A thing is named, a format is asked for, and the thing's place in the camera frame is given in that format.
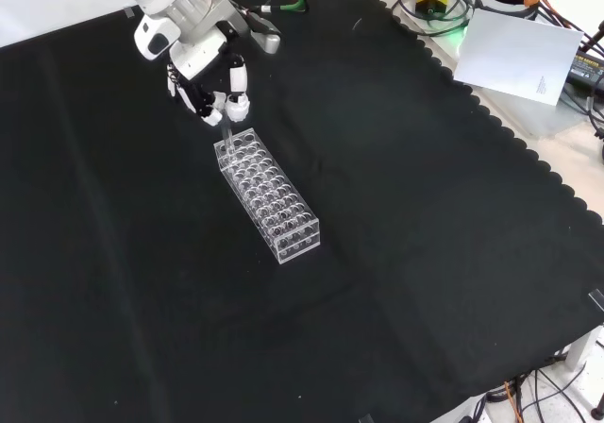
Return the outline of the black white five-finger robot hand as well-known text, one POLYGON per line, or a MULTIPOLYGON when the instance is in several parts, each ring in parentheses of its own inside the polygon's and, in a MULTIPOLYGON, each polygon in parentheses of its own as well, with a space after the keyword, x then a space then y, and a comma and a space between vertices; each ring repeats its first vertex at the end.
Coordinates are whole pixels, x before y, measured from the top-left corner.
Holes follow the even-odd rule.
POLYGON ((169 56, 166 65, 168 94, 206 124, 216 127, 225 119, 234 123, 244 121, 250 109, 246 64, 242 56, 229 50, 225 32, 213 26, 193 44, 182 42, 181 35, 181 29, 172 20, 145 15, 135 30, 134 41, 143 57, 150 61, 164 54, 169 56), (211 66, 221 62, 228 67, 230 91, 202 89, 195 81, 211 66))

